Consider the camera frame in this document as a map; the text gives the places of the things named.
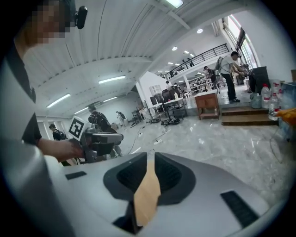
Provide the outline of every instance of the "backpack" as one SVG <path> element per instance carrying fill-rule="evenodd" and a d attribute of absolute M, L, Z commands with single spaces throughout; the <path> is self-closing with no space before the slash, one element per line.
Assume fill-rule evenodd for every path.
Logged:
<path fill-rule="evenodd" d="M 60 131 L 60 135 L 61 135 L 61 139 L 62 139 L 62 140 L 66 140 L 66 139 L 68 139 L 67 136 L 66 136 L 66 134 L 63 133 L 62 131 Z"/>
<path fill-rule="evenodd" d="M 119 114 L 123 119 L 125 119 L 125 115 L 123 113 L 119 112 Z"/>
<path fill-rule="evenodd" d="M 217 70 L 217 71 L 219 71 L 220 72 L 220 70 L 221 70 L 221 62 L 222 62 L 222 60 L 223 60 L 223 57 L 219 57 L 218 58 L 218 60 L 217 60 L 217 62 L 216 62 L 216 65 L 215 65 L 215 70 Z"/>

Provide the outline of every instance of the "white pillar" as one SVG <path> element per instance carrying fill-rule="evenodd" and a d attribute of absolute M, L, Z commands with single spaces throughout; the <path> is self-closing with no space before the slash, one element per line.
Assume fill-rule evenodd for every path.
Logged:
<path fill-rule="evenodd" d="M 188 91 L 191 91 L 191 89 L 190 89 L 190 85 L 189 85 L 189 82 L 188 82 L 188 80 L 187 80 L 187 76 L 184 75 L 183 78 L 184 78 L 184 81 L 185 81 L 185 83 L 186 83 L 187 90 L 188 90 Z"/>

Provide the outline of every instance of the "ceiling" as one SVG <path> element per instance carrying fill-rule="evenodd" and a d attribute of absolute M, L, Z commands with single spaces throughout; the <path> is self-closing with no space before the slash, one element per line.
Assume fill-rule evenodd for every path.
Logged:
<path fill-rule="evenodd" d="M 126 95 L 175 42 L 242 5 L 239 0 L 183 2 L 174 8 L 165 0 L 76 0 L 77 8 L 88 8 L 85 27 L 25 55 L 36 114 L 71 117 L 91 103 Z M 98 83 L 122 75 L 126 79 Z M 71 96 L 46 108 L 66 94 Z"/>
<path fill-rule="evenodd" d="M 166 54 L 164 54 L 159 59 L 158 69 L 154 71 L 154 73 L 166 74 L 168 73 L 166 70 L 170 71 L 177 67 L 177 65 L 175 65 L 176 63 L 182 64 L 183 59 L 187 61 L 187 58 L 192 58 L 190 54 L 197 56 L 221 44 L 226 44 L 226 40 L 223 38 L 223 36 L 219 35 L 218 37 L 215 37 L 212 25 L 206 25 L 203 27 L 203 32 L 201 34 L 197 34 L 195 31 L 187 38 L 177 42 L 175 44 L 177 50 L 172 51 L 171 49 Z"/>

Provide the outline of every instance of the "wooden platform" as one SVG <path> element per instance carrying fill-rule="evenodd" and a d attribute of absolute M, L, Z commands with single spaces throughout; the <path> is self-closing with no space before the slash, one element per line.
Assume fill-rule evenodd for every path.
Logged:
<path fill-rule="evenodd" d="M 221 110 L 222 116 L 231 115 L 250 115 L 250 114 L 268 114 L 268 109 L 253 109 L 250 106 L 225 108 Z"/>
<path fill-rule="evenodd" d="M 222 116 L 224 126 L 252 126 L 252 125 L 278 125 L 278 121 L 268 118 L 268 114 L 230 115 Z"/>

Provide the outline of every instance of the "staircase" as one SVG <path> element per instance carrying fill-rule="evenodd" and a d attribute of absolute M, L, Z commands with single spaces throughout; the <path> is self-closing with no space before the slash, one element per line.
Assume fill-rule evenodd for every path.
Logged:
<path fill-rule="evenodd" d="M 278 125 L 268 118 L 268 109 L 234 107 L 222 109 L 221 114 L 223 126 Z"/>

